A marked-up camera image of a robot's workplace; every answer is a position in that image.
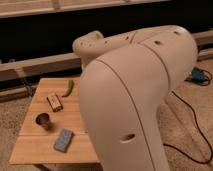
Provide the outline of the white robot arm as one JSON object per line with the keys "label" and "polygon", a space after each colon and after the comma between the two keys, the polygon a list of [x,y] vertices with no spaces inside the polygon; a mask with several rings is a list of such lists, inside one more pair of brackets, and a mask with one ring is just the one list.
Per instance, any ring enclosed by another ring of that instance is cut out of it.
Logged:
{"label": "white robot arm", "polygon": [[193,36],[177,25],[93,31],[72,48],[83,68],[81,115],[103,170],[170,171],[156,113],[196,64]]}

